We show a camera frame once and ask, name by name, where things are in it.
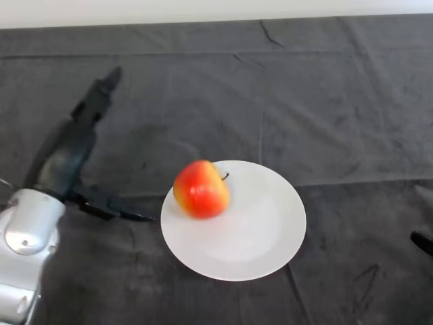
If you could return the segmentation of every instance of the apple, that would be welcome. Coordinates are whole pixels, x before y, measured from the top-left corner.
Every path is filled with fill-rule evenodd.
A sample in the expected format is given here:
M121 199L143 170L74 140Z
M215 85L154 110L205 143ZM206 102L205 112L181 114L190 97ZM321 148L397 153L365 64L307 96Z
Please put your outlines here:
M224 179L210 161L197 160L176 177L173 194L188 215L196 219L215 217L230 202L229 188Z

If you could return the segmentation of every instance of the dark gray cloth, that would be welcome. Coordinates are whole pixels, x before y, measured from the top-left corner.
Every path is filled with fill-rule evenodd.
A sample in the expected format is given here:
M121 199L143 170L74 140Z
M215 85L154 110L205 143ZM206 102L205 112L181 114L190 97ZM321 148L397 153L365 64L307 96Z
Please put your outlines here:
M177 261L158 224L68 209L35 324L433 324L433 261L409 240L433 234L432 30L416 15L0 31L2 177L20 183L119 64L87 183L159 216L189 161L249 160L307 213L287 266L229 283Z

